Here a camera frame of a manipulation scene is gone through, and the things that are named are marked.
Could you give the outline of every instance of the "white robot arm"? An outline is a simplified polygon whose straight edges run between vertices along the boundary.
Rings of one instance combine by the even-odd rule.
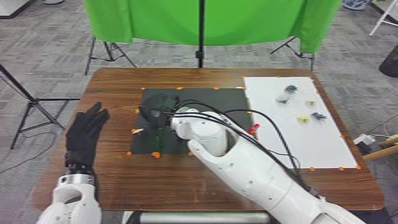
[[[226,117],[213,112],[204,114],[220,118],[242,131]],[[227,151],[227,128],[199,118],[172,117],[171,126],[178,136],[188,140],[190,151],[238,194],[268,211],[283,224],[359,224],[352,213],[325,198],[316,198],[290,178],[274,159],[233,132],[235,146]]]
[[[94,177],[89,174],[71,174],[59,178],[53,202],[41,214],[37,224],[101,223],[94,191]]]

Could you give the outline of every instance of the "light stand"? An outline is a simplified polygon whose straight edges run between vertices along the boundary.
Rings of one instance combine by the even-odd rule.
[[[290,50],[293,51],[293,53],[295,53],[295,56],[299,57],[299,58],[306,58],[306,59],[309,59],[309,61],[311,61],[311,71],[315,70],[315,54],[313,54],[313,56],[311,57],[306,57],[304,56],[304,53],[299,53],[297,51],[295,51],[295,49],[291,48],[291,46],[290,46],[290,42],[293,41],[297,39],[297,37],[293,37],[288,41],[286,41],[286,43],[277,47],[277,49],[270,52],[270,54],[274,54],[279,50],[281,50],[281,48],[283,47],[288,47],[290,48]]]
[[[132,59],[130,59],[130,57],[128,57],[128,55],[126,55],[119,45],[116,43],[103,42],[103,47],[105,47],[105,51],[107,51],[105,54],[107,54],[108,58],[101,58],[101,56],[100,57],[92,56],[92,52],[94,52],[94,48],[96,48],[96,37],[92,37],[91,51],[89,51],[89,60],[87,60],[85,72],[84,72],[85,75],[89,74],[91,61],[92,60],[103,60],[107,62],[114,62],[121,57],[124,57],[128,62],[130,62],[130,64],[132,64],[132,66],[137,68],[137,65],[133,64],[133,61],[132,61]],[[114,57],[114,50],[117,50],[121,52],[121,56],[119,57]]]
[[[28,100],[28,104],[27,104],[27,109],[25,109],[25,112],[23,112],[23,118],[21,118],[21,123],[20,123],[20,126],[18,126],[18,130],[16,130],[16,135],[14,135],[14,139],[12,139],[12,144],[11,144],[11,149],[14,149],[14,146],[16,146],[16,140],[18,140],[18,137],[20,137],[20,134],[30,130],[34,130],[36,128],[50,125],[50,124],[55,124],[62,129],[64,129],[64,126],[60,125],[59,123],[59,116],[60,116],[60,113],[64,111],[64,108],[66,108],[66,105],[69,103],[69,101],[73,100],[80,100],[76,98],[50,98],[50,99],[43,99],[43,98],[34,98],[34,96],[30,95],[27,89],[23,88],[20,82],[16,81],[9,71],[5,70],[2,64],[0,64],[0,72],[4,73],[4,76],[7,79],[4,79],[2,77],[2,80],[5,81],[7,85],[11,86],[11,88],[16,90],[16,92],[21,94],[21,96],[27,98]],[[46,109],[43,108],[41,106],[41,102],[50,102],[50,101],[64,101],[64,104],[62,104],[62,107],[57,111],[57,114],[55,116],[48,113]],[[48,122],[30,126],[25,128],[25,121],[27,121],[27,117],[30,115],[30,111],[32,111],[32,108],[37,108],[39,112],[43,113],[44,117],[48,118]]]
[[[206,21],[206,0],[199,0],[199,49],[195,52],[197,68],[203,68],[203,59],[204,59],[204,21]]]

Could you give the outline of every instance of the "tripod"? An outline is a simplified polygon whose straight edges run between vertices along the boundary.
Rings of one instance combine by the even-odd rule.
[[[288,47],[290,50],[291,50],[293,53],[295,53],[295,56],[297,56],[299,58],[306,58],[306,59],[309,59],[309,61],[311,61],[309,68],[311,68],[311,71],[313,71],[313,70],[315,70],[315,54],[313,54],[311,57],[307,57],[307,56],[304,56],[304,53],[299,53],[299,52],[295,51],[293,47],[290,46],[290,42],[291,42],[295,39],[297,39],[297,37],[293,37],[293,38],[286,41],[286,43],[277,47],[277,49],[270,52],[270,54],[274,54],[274,53],[283,49],[283,47]]]
[[[130,62],[130,64],[132,64],[132,66],[137,68],[137,65],[133,64],[133,61],[132,61],[132,59],[130,59],[130,57],[128,57],[128,55],[126,55],[119,45],[116,43],[103,42],[103,47],[105,47],[105,51],[107,51],[105,54],[107,54],[108,58],[101,58],[103,55],[100,57],[92,56],[94,48],[96,48],[96,37],[92,37],[91,51],[89,51],[89,60],[87,60],[85,72],[84,72],[85,76],[89,75],[91,61],[92,60],[103,60],[107,62],[114,62],[121,57],[124,57],[128,62]],[[117,50],[121,52],[121,56],[119,57],[114,57],[114,50]]]
[[[43,98],[34,98],[34,96],[30,95],[27,89],[23,88],[20,82],[16,81],[7,69],[4,68],[2,64],[0,64],[0,72],[4,73],[5,75],[5,78],[0,76],[5,84],[11,86],[11,88],[14,89],[14,91],[20,93],[20,95],[27,98],[28,100],[28,104],[27,104],[27,109],[25,109],[25,112],[23,112],[23,118],[21,118],[21,123],[20,123],[20,126],[18,126],[18,130],[16,130],[16,135],[14,135],[14,139],[12,139],[12,143],[11,143],[11,149],[14,149],[14,146],[16,146],[16,140],[18,140],[18,137],[20,137],[20,134],[30,130],[34,130],[36,128],[50,125],[50,124],[55,124],[62,129],[64,129],[64,126],[62,124],[59,123],[59,116],[60,116],[60,113],[66,109],[66,105],[69,103],[69,101],[73,100],[80,100],[76,98],[52,98],[52,99],[43,99]],[[55,116],[48,113],[44,107],[41,106],[41,102],[50,102],[50,101],[64,101],[64,104],[62,104],[62,107],[57,111],[57,114]],[[25,122],[27,122],[27,118],[28,118],[28,115],[30,115],[30,111],[32,109],[37,109],[39,112],[43,113],[44,117],[48,118],[48,122],[41,123],[41,124],[36,124],[34,126],[27,127],[25,128]]]

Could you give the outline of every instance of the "wooden table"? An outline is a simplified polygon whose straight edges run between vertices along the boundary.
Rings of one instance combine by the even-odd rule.
[[[142,88],[242,87],[243,77],[311,77],[362,169],[302,170],[309,185],[327,200],[348,210],[378,210],[384,196],[378,190],[359,150],[332,107],[320,81],[307,70],[279,69],[101,69],[92,77],[76,111],[85,111],[100,101],[110,110],[103,128],[96,172],[100,175],[100,203],[103,210],[146,211],[254,211],[259,207],[242,198],[187,155],[128,155]],[[50,204],[57,178],[64,174],[64,140],[50,157],[43,179],[36,187],[34,206]]]

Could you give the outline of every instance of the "green object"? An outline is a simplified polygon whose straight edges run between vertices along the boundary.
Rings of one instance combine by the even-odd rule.
[[[206,0],[208,46],[272,42],[297,36],[315,53],[341,0]],[[197,45],[199,0],[85,0],[96,38]]]

